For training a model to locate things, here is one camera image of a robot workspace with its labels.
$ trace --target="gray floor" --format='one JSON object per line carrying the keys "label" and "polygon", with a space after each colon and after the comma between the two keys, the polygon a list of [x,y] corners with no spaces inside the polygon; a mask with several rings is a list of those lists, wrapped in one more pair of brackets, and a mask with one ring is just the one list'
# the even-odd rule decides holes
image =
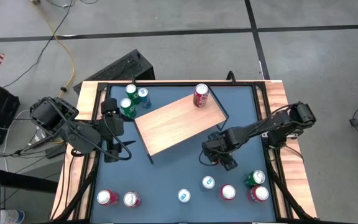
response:
{"label": "gray floor", "polygon": [[[251,0],[251,4],[258,27],[358,24],[358,1]],[[41,8],[54,27],[65,14],[65,9],[44,0]],[[236,27],[250,27],[241,0],[100,0],[92,5],[77,1],[58,33]],[[50,35],[50,31],[27,1],[0,0],[0,37],[41,35]],[[358,223],[358,134],[348,122],[358,108],[358,29],[259,35],[271,79],[283,80],[289,101],[309,103],[318,119],[300,138],[318,216],[323,220]],[[222,79],[228,70],[233,70],[237,78],[262,78],[251,33],[65,40],[63,43],[74,56],[74,83],[133,49],[138,49],[151,62],[160,80]],[[32,65],[44,44],[44,41],[1,42],[0,53],[5,53],[6,58],[0,69],[0,85],[9,83]],[[52,42],[41,63],[8,90],[20,97],[20,110],[26,110],[43,96],[57,96],[71,74],[70,69],[65,51]],[[73,91],[64,98],[74,105],[78,99]],[[26,121],[14,124],[7,152],[23,147],[33,131],[34,125]],[[31,162],[34,160],[9,159],[9,170],[19,170]],[[60,158],[45,160],[28,170],[32,175],[45,177],[58,172],[59,162]],[[4,169],[2,159],[0,169]],[[19,200],[16,195],[7,207],[24,209],[29,215],[26,223],[45,221],[54,195],[21,194],[28,200]],[[45,203],[35,208],[34,200]]]}

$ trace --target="blue soda can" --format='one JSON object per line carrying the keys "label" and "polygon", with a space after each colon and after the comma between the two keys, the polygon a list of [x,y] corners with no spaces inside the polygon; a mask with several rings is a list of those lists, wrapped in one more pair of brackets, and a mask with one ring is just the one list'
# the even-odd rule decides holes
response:
{"label": "blue soda can", "polygon": [[143,108],[150,108],[152,106],[152,102],[150,101],[149,91],[146,88],[140,88],[137,91],[137,95],[140,98],[140,103]]}

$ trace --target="red soda can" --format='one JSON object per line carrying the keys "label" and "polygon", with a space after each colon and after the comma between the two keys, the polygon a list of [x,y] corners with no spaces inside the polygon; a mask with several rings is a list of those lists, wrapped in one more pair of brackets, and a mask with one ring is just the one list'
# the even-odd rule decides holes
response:
{"label": "red soda can", "polygon": [[223,200],[233,200],[236,196],[236,190],[233,186],[225,184],[221,187],[220,196]]}
{"label": "red soda can", "polygon": [[208,86],[205,84],[198,84],[194,90],[193,103],[198,107],[204,107],[208,99],[209,91]]}
{"label": "red soda can", "polygon": [[264,186],[255,186],[248,191],[247,196],[251,202],[264,202],[269,198],[269,191]]}
{"label": "red soda can", "polygon": [[97,200],[101,205],[117,205],[119,201],[119,194],[111,190],[101,190],[98,193]]}
{"label": "red soda can", "polygon": [[138,193],[131,191],[124,195],[124,204],[128,208],[135,208],[139,207],[142,204],[142,201],[140,200]]}

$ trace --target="green soda can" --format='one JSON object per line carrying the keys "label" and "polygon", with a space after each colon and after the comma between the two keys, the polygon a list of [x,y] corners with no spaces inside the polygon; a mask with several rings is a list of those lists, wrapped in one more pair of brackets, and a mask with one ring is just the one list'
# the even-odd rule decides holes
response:
{"label": "green soda can", "polygon": [[128,98],[122,99],[120,105],[126,116],[130,118],[135,118],[136,115],[135,106],[130,99]]}
{"label": "green soda can", "polygon": [[140,103],[140,97],[137,94],[137,87],[134,84],[129,84],[125,88],[125,92],[128,95],[128,98],[134,102],[135,105],[138,105]]}
{"label": "green soda can", "polygon": [[248,187],[255,187],[265,182],[265,174],[261,170],[254,170],[244,177],[244,183]]}

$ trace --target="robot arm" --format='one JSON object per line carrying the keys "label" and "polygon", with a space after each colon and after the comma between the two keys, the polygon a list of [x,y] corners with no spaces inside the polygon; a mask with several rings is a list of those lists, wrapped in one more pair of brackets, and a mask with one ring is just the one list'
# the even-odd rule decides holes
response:
{"label": "robot arm", "polygon": [[303,130],[312,127],[316,118],[304,103],[294,103],[275,110],[270,116],[245,127],[233,127],[220,133],[213,133],[208,141],[202,143],[203,153],[212,164],[218,162],[229,171],[237,167],[230,155],[250,138],[266,134],[269,146],[283,146],[287,136],[301,135]]}

